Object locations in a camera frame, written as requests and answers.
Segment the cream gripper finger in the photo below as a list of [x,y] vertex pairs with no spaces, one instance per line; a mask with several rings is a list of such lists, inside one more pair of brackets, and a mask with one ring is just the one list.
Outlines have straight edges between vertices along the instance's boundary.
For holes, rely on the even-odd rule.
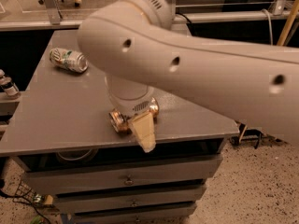
[[149,111],[129,119],[128,123],[137,143],[146,153],[155,149],[154,121]]

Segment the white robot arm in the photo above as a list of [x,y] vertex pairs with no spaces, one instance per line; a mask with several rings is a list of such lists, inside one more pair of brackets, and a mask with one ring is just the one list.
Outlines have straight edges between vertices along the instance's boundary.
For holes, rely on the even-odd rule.
[[78,28],[98,69],[299,144],[299,49],[186,36],[165,0],[118,0]]

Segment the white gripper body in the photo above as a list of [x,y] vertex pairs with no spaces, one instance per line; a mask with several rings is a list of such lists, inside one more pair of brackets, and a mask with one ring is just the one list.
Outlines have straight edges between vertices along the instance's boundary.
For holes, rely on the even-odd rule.
[[105,83],[110,102],[122,115],[131,117],[150,108],[154,92],[151,86],[110,74],[106,74]]

